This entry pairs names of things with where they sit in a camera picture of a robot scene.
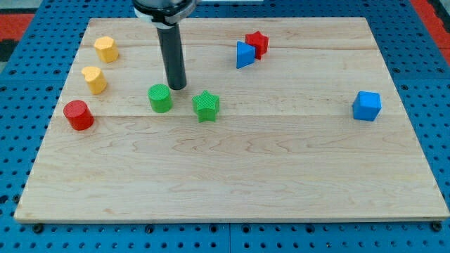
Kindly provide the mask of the black robot wrist flange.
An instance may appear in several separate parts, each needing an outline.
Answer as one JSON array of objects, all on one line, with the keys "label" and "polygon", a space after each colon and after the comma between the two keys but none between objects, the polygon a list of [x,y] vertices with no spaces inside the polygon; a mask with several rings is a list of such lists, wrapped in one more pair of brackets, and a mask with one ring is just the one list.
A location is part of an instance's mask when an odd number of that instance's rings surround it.
[{"label": "black robot wrist flange", "polygon": [[159,29],[169,29],[196,8],[196,0],[132,0],[134,12],[142,21]]}]

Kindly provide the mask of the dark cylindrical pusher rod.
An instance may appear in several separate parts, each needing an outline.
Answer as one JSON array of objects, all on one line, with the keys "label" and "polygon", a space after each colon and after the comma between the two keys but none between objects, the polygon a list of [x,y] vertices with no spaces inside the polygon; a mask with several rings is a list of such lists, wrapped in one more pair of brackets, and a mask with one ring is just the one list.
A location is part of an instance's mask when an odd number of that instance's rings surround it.
[{"label": "dark cylindrical pusher rod", "polygon": [[157,34],[169,88],[182,90],[186,87],[186,70],[179,25],[168,29],[157,28]]}]

